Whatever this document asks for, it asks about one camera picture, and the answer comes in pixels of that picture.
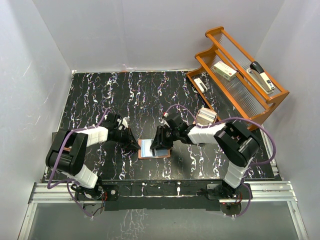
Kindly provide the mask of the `silver credit card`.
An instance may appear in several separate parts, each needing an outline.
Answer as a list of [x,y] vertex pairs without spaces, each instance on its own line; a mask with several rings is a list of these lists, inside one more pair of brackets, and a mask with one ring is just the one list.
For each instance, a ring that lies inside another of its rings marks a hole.
[[170,154],[169,149],[152,149],[151,150],[152,156],[153,157],[165,157]]

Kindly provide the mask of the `pink leather card holder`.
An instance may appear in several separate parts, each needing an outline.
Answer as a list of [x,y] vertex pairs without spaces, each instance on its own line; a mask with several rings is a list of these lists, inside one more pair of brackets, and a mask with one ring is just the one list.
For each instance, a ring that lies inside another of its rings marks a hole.
[[168,158],[171,156],[171,152],[169,155],[165,157],[153,157],[152,150],[150,146],[152,144],[152,139],[139,139],[138,144],[140,145],[140,149],[138,150],[138,158],[139,159],[159,159],[159,158]]

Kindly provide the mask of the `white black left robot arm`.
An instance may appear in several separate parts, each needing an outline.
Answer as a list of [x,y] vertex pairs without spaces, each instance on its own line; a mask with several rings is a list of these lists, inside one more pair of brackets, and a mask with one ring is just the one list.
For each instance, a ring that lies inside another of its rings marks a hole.
[[99,177],[85,165],[85,156],[88,147],[108,141],[120,143],[128,150],[141,148],[127,119],[114,113],[105,114],[97,125],[75,130],[60,129],[45,159],[46,166],[51,169],[49,180],[53,179],[55,171],[59,171],[85,188],[91,199],[99,199],[104,188],[97,183]]

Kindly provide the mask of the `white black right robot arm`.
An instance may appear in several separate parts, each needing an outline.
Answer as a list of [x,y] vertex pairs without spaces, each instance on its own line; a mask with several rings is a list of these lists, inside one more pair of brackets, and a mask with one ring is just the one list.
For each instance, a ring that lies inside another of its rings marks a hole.
[[171,114],[164,119],[164,125],[157,127],[150,149],[169,150],[175,141],[188,145],[219,145],[229,160],[229,165],[216,191],[221,196],[233,199],[240,194],[240,186],[252,158],[260,148],[257,137],[241,121],[253,123],[242,117],[230,117],[208,125],[188,125],[178,115]]

